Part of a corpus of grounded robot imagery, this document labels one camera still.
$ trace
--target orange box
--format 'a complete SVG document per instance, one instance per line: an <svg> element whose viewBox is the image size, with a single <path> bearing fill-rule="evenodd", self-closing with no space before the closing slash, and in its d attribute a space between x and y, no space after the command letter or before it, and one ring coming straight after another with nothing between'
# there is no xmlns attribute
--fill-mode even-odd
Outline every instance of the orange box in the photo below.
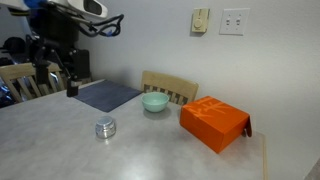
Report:
<svg viewBox="0 0 320 180"><path fill-rule="evenodd" d="M210 96L182 107L180 125L216 153L220 153L244 130L252 135L250 115Z"/></svg>

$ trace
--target light green bowl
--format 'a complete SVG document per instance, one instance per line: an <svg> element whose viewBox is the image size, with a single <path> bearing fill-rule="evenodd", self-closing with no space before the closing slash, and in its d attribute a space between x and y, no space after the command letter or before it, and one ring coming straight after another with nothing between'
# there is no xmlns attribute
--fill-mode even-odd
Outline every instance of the light green bowl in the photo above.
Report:
<svg viewBox="0 0 320 180"><path fill-rule="evenodd" d="M167 107L169 97L161 92L150 92L142 96L143 107L150 112L160 112Z"/></svg>

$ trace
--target silver tin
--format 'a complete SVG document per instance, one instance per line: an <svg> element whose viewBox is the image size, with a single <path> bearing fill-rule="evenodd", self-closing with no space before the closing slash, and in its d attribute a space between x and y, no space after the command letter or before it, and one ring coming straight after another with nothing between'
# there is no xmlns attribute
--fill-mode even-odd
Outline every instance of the silver tin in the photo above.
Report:
<svg viewBox="0 0 320 180"><path fill-rule="evenodd" d="M116 133L116 123L110 116L104 116L96 123L96 135L108 139Z"/></svg>

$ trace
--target wall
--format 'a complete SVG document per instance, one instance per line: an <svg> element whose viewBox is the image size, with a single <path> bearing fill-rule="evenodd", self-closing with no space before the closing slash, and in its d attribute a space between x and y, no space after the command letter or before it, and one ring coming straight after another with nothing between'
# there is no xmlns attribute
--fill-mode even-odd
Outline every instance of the wall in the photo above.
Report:
<svg viewBox="0 0 320 180"><path fill-rule="evenodd" d="M267 137L269 178L303 179L320 157L320 1L105 0L126 15L115 38L82 37L94 79L139 88L145 69L200 84L251 114ZM208 32L190 33L193 8L211 8ZM251 8L244 36L219 35L225 8Z"/></svg>
<svg viewBox="0 0 320 180"><path fill-rule="evenodd" d="M22 17L11 16L8 9L0 6L0 47L9 37L21 37L24 39L27 32L26 21ZM7 54L0 52L0 57L7 57Z"/></svg>

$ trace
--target table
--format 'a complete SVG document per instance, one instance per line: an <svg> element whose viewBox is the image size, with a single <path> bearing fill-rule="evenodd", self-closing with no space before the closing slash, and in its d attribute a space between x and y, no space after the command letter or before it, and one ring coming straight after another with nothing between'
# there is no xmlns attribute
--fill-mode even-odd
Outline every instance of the table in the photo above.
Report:
<svg viewBox="0 0 320 180"><path fill-rule="evenodd" d="M150 113L140 98L104 113L62 91L0 109L0 180L265 178L262 134L216 154L180 126L180 106ZM103 141L95 123L105 115L117 132Z"/></svg>

